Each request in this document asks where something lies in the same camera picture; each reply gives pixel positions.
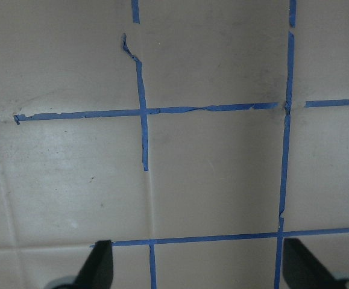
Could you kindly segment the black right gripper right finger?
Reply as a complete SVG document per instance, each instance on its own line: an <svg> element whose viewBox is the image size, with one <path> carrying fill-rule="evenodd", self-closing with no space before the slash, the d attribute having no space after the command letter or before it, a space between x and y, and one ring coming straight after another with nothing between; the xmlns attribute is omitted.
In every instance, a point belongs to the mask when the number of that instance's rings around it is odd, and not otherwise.
<svg viewBox="0 0 349 289"><path fill-rule="evenodd" d="M298 239L283 242L282 274L289 288L346 288L347 279L336 279Z"/></svg>

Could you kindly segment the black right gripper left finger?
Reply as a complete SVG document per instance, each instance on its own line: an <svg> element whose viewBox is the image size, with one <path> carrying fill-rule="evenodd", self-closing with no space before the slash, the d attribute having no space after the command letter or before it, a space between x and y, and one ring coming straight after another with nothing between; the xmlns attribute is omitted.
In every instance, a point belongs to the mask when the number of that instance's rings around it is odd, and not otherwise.
<svg viewBox="0 0 349 289"><path fill-rule="evenodd" d="M72 288L109 289L113 282L113 252L110 240L97 241Z"/></svg>

